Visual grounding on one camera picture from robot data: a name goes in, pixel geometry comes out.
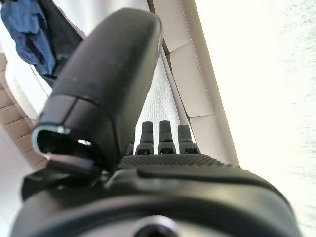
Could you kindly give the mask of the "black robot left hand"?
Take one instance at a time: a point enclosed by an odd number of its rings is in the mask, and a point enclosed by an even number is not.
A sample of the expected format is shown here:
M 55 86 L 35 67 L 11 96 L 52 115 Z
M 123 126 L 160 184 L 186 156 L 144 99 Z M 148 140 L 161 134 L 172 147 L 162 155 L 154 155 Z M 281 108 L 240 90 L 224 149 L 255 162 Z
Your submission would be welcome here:
M 202 154 L 186 125 L 178 152 L 166 121 L 158 154 L 149 123 L 128 152 L 161 42 L 157 15 L 124 8 L 78 47 L 33 129 L 50 159 L 24 177 L 13 237 L 301 236 L 276 187 Z

